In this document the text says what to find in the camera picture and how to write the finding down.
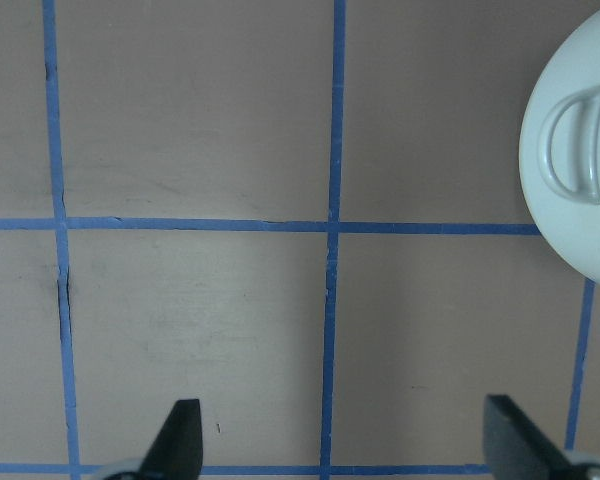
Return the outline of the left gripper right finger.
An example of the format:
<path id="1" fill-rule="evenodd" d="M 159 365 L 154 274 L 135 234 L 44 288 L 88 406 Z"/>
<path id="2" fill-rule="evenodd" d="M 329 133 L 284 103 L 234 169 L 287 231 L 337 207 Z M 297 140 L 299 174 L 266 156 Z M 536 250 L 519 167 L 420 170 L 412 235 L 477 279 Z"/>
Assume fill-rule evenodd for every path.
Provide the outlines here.
<path id="1" fill-rule="evenodd" d="M 498 480 L 573 479 L 580 474 L 507 395 L 485 397 L 482 447 L 485 464 Z"/>

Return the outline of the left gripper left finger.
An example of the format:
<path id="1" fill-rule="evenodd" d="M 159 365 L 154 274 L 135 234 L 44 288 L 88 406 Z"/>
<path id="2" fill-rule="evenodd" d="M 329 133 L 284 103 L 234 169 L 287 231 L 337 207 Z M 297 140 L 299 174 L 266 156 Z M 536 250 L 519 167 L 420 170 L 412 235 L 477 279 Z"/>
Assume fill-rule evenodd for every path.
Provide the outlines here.
<path id="1" fill-rule="evenodd" d="M 137 475 L 140 479 L 198 479 L 203 464 L 201 406 L 198 399 L 175 402 Z"/>

